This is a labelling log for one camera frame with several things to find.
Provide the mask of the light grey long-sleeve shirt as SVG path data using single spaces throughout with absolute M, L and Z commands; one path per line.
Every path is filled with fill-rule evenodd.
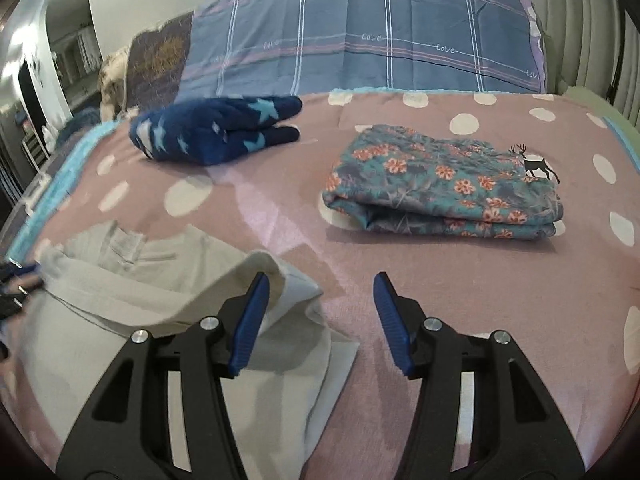
M 253 479 L 296 479 L 314 452 L 358 344 L 326 322 L 321 287 L 294 266 L 241 252 L 188 226 L 149 240 L 116 222 L 93 226 L 40 255 L 43 290 L 12 334 L 12 410 L 27 442 L 54 465 L 91 391 L 126 338 L 180 333 L 270 281 L 247 368 L 224 384 L 242 462 Z

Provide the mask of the pink polka-dot deer bedspread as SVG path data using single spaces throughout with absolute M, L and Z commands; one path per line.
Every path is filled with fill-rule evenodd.
M 376 124 L 453 139 L 467 122 L 498 150 L 524 144 L 561 179 L 563 219 L 536 242 L 357 231 L 323 205 L 330 172 Z M 308 460 L 286 466 L 270 429 L 292 402 L 265 373 L 277 404 L 254 408 L 243 372 L 226 383 L 232 424 L 253 479 L 392 478 L 419 386 L 395 367 L 372 299 L 375 274 L 461 333 L 502 328 L 558 404 L 587 465 L 613 442 L 639 395 L 639 176 L 616 134 L 590 110 L 551 96 L 455 93 L 308 96 L 297 142 L 209 168 L 157 164 L 118 128 L 91 153 L 77 188 L 32 248 L 39 255 L 107 221 L 160 240 L 194 226 L 262 249 L 322 288 L 329 326 L 355 339 L 355 363 Z

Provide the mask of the beige crumpled cloth pile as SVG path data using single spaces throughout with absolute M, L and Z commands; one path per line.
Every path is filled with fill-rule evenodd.
M 122 47 L 104 58 L 98 76 L 101 122 L 110 122 L 125 108 L 129 50 Z

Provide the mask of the navy star fleece garment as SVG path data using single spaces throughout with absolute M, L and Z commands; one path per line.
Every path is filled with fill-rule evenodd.
M 129 139 L 156 162 L 216 166 L 297 141 L 298 129 L 282 122 L 302 108 L 297 96 L 184 101 L 134 118 Z

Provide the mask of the dark brown tree-print pillow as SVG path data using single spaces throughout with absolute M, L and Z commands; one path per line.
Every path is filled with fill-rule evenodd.
M 193 12 L 181 14 L 132 40 L 125 78 L 126 108 L 154 110 L 175 101 L 191 47 Z

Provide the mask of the folded floral teal garment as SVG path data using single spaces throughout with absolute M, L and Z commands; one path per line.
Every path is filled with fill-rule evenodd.
M 555 178 L 525 163 L 516 148 L 374 125 L 337 159 L 322 200 L 368 232 L 541 240 L 564 208 Z

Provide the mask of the green sheet edge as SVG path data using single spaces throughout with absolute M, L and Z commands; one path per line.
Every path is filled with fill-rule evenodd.
M 594 114 L 604 120 L 606 126 L 611 126 L 620 144 L 636 167 L 639 167 L 639 131 L 621 112 L 584 87 L 568 87 L 563 96 L 591 108 Z

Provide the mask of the grey pleated curtain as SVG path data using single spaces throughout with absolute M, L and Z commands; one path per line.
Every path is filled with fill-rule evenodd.
M 536 0 L 547 88 L 584 87 L 639 125 L 639 31 L 620 0 Z

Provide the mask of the blue plaid pillow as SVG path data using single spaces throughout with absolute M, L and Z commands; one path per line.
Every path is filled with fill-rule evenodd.
M 529 0 L 218 0 L 193 14 L 177 96 L 546 87 Z

